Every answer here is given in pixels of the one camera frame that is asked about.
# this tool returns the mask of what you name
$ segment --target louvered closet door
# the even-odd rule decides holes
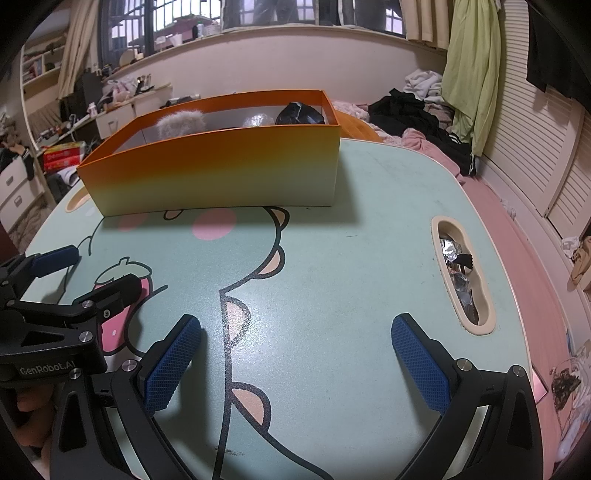
[[[585,113],[583,130],[566,181],[548,219],[562,238],[581,235],[591,218],[591,115]]]
[[[525,0],[504,2],[499,96],[484,153],[527,195],[541,214],[563,150],[572,100],[526,81],[530,37]]]

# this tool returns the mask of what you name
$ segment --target pink blanket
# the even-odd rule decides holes
[[[464,177],[460,175],[460,167],[445,153],[439,150],[435,144],[432,144],[425,138],[420,131],[414,128],[407,128],[402,134],[402,146],[409,150],[424,153],[426,156],[432,158],[437,163],[447,168],[452,175],[460,182],[460,185],[464,185]]]
[[[556,292],[524,233],[511,220],[499,197],[484,183],[465,178],[464,191],[496,245],[513,286],[525,326],[531,362],[550,387],[550,369],[570,358],[565,322]],[[552,392],[538,403],[544,448],[544,479],[550,478],[561,432]],[[568,414],[569,406],[561,412]]]

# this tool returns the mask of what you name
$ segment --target pink circle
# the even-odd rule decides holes
[[[117,228],[120,232],[130,232],[134,228],[139,227],[148,218],[147,213],[136,213],[134,215],[123,215],[119,219]]]
[[[200,240],[217,240],[229,234],[236,225],[236,214],[229,208],[212,208],[197,217],[193,235]]]

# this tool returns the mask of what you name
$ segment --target black plastic bag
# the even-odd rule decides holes
[[[275,120],[276,125],[324,125],[324,117],[310,105],[291,102]]]

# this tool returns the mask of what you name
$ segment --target orange box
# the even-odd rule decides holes
[[[325,125],[242,128],[245,118],[273,118],[290,102],[315,107]],[[200,110],[208,128],[159,140],[156,123]],[[135,118],[78,167],[105,216],[240,206],[330,206],[335,195],[340,125],[321,90],[236,93],[182,103]]]

